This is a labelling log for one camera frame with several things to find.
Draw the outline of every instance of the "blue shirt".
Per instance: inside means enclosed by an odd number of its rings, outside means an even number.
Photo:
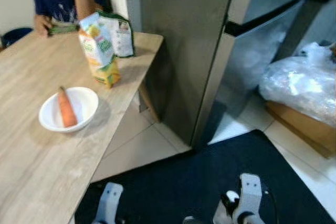
[[[37,15],[53,17],[61,22],[77,22],[75,0],[34,0]],[[103,6],[104,0],[94,0]]]

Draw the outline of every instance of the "cardboard box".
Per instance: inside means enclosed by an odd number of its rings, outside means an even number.
[[[336,154],[336,129],[276,102],[267,102],[268,112],[324,157]]]

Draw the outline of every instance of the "white bowl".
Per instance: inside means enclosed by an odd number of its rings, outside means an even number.
[[[47,130],[70,133],[84,128],[92,120],[99,103],[97,94],[88,88],[74,87],[67,89],[67,95],[78,123],[64,127],[56,93],[45,101],[38,115],[40,124]]]

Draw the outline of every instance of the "snack bag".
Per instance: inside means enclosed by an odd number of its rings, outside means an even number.
[[[107,88],[120,80],[110,33],[94,13],[80,21],[79,39],[94,78]]]
[[[99,22],[110,32],[114,53],[118,57],[134,56],[133,30],[130,22],[115,13],[99,11],[99,15]]]

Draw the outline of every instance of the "white tile floor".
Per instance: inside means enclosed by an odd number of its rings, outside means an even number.
[[[336,157],[325,159],[308,144],[275,121],[264,102],[253,97],[236,120],[225,116],[210,144],[259,129],[300,176],[336,220]],[[101,180],[181,152],[188,151],[166,125],[154,123],[149,111],[131,105],[121,121],[92,181]]]

